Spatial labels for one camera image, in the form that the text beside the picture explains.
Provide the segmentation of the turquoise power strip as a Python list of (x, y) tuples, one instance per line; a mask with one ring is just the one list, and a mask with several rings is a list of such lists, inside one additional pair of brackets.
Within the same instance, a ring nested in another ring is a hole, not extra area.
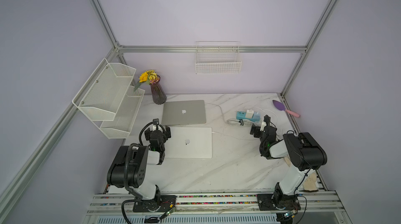
[(251, 122), (259, 122), (261, 119), (261, 116), (258, 112), (255, 112), (253, 110), (247, 110), (247, 111), (238, 111), (236, 115), (237, 120), (247, 120)]

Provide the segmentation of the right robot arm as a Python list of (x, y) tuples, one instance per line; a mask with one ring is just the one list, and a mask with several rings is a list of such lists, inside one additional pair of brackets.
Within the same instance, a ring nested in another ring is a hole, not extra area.
[(260, 140), (260, 155), (267, 160), (288, 157), (290, 167), (284, 178), (276, 183), (272, 194), (257, 195), (261, 210), (299, 210), (297, 190), (307, 177), (327, 163), (323, 148), (308, 132), (294, 134), (288, 131), (282, 139), (265, 115), (260, 126), (253, 124), (250, 134)]

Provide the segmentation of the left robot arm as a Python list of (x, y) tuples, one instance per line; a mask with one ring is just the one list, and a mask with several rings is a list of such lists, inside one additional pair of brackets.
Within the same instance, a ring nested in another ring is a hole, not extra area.
[(107, 173), (107, 184), (125, 189), (141, 201), (160, 203), (160, 189), (145, 181), (148, 165), (161, 165), (165, 159), (165, 143), (171, 138), (168, 126), (146, 125), (140, 142), (121, 146)]

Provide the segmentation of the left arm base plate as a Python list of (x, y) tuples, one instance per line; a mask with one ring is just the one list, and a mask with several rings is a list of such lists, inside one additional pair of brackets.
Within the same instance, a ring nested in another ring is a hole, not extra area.
[(134, 213), (154, 213), (166, 212), (171, 209), (171, 205), (176, 205), (175, 195), (161, 195), (156, 196), (152, 200), (141, 200), (136, 202), (132, 207)]

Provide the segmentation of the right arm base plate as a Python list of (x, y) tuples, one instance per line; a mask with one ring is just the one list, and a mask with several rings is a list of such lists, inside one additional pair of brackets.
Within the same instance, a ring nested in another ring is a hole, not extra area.
[(258, 194), (257, 203), (261, 211), (301, 209), (296, 195)]

